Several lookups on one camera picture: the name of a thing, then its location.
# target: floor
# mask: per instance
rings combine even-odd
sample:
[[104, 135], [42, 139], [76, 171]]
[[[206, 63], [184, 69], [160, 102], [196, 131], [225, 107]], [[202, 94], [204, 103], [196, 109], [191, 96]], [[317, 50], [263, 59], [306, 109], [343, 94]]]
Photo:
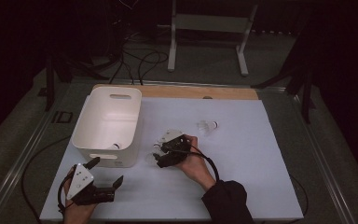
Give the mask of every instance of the floor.
[[[157, 40], [141, 35], [131, 36], [124, 54], [124, 62], [128, 66], [121, 67], [112, 80], [113, 84], [130, 84], [131, 77], [134, 84], [139, 84], [138, 76], [154, 66], [154, 63], [145, 63], [131, 55], [142, 59], [153, 50], [168, 53], [170, 43], [167, 31], [160, 31], [161, 36]], [[199, 37], [193, 33], [180, 34], [174, 72], [167, 71], [166, 61], [156, 63], [144, 75], [144, 83], [249, 88], [277, 75], [296, 41], [287, 35], [251, 33], [245, 49], [250, 74], [242, 77], [234, 50], [235, 36], [218, 41], [211, 41], [210, 38], [200, 40], [195, 36]], [[146, 59], [150, 62], [163, 61], [164, 54], [153, 54]], [[111, 77], [118, 67], [117, 63], [101, 74]], [[37, 96], [40, 88], [46, 85], [45, 71], [42, 71], [35, 77], [34, 87], [0, 126], [0, 223], [35, 223], [21, 193], [22, 180], [36, 213], [39, 214], [43, 207], [68, 143], [67, 137], [72, 133], [78, 116], [74, 114], [75, 119], [70, 123], [51, 123], [53, 114], [55, 111], [80, 111], [83, 102], [74, 102], [73, 99], [84, 100], [82, 97], [90, 93], [94, 84], [102, 83], [81, 72], [73, 72], [71, 84], [60, 83], [56, 78], [57, 100], [50, 113], [44, 111], [46, 98]], [[358, 166], [351, 150], [317, 87], [312, 89], [311, 123], [306, 124], [298, 112], [298, 98], [284, 92], [287, 82], [288, 79], [282, 80], [257, 93], [268, 112], [288, 172], [293, 176], [298, 201], [306, 213], [305, 218], [297, 223], [358, 223]], [[21, 179], [26, 164], [21, 158], [29, 160], [42, 149], [45, 150], [34, 158]]]

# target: white table surface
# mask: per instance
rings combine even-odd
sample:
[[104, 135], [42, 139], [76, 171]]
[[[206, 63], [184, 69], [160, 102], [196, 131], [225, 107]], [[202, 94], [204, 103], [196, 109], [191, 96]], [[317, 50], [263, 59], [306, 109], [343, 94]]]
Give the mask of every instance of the white table surface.
[[[101, 220], [208, 220], [201, 201], [202, 188], [174, 167], [159, 168], [146, 160], [153, 144], [168, 130], [199, 138], [199, 148], [210, 157], [223, 180], [242, 183], [254, 219], [302, 218], [281, 151], [261, 101], [199, 100], [144, 97], [141, 147], [131, 168], [94, 167], [94, 185], [111, 185], [124, 175], [113, 203], [101, 203], [91, 218]], [[201, 136], [197, 122], [215, 120], [218, 129]], [[61, 220], [58, 186], [76, 163], [87, 162], [71, 143], [46, 199], [40, 218]]]

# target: bin handle hole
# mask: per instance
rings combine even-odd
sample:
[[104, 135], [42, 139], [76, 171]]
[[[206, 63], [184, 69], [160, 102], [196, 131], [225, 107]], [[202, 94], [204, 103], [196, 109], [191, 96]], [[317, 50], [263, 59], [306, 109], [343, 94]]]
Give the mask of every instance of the bin handle hole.
[[110, 94], [109, 96], [110, 96], [110, 98], [115, 99], [115, 100], [130, 100], [131, 99], [130, 95], [123, 95], [123, 94]]

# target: metal stand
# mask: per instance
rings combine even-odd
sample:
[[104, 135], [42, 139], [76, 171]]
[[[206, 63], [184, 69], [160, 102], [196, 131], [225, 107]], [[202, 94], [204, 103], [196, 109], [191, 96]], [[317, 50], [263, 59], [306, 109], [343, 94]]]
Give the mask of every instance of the metal stand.
[[168, 71], [173, 72], [175, 69], [177, 47], [176, 30], [187, 29], [243, 34], [242, 42], [236, 47], [236, 51], [241, 75], [244, 77], [248, 76], [249, 72], [246, 66], [245, 57], [243, 56], [243, 51], [251, 32], [256, 11], [257, 5], [253, 5], [252, 12], [248, 18], [180, 14], [176, 13], [176, 0], [172, 0], [171, 47], [168, 59]]

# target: white plastic bin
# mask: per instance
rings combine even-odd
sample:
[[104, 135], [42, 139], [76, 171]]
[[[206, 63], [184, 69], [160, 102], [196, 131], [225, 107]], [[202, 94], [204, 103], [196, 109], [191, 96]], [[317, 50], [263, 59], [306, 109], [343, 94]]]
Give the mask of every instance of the white plastic bin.
[[87, 161], [101, 157], [98, 166], [133, 166], [142, 130], [141, 101], [141, 92], [134, 88], [94, 89], [80, 113], [72, 143]]

